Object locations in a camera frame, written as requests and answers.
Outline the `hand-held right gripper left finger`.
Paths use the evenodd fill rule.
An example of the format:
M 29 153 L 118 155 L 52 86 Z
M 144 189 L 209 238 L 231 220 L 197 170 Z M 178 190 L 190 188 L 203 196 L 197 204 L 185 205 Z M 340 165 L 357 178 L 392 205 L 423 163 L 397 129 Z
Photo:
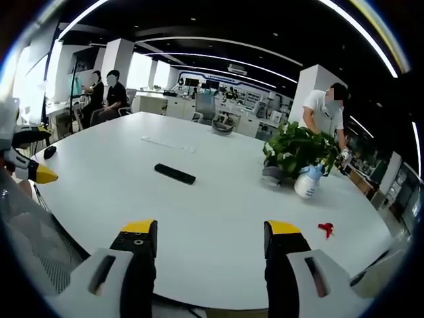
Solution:
M 46 302 L 59 317 L 151 317 L 158 222 L 125 225 L 71 274 L 70 284 Z

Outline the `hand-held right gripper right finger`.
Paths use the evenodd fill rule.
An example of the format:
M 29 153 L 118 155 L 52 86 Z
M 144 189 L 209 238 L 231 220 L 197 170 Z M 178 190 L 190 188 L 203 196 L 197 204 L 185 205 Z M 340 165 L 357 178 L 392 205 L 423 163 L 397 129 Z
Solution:
M 310 248 L 299 228 L 264 222 L 264 277 L 269 317 L 360 317 L 364 299 L 349 274 L 322 250 Z

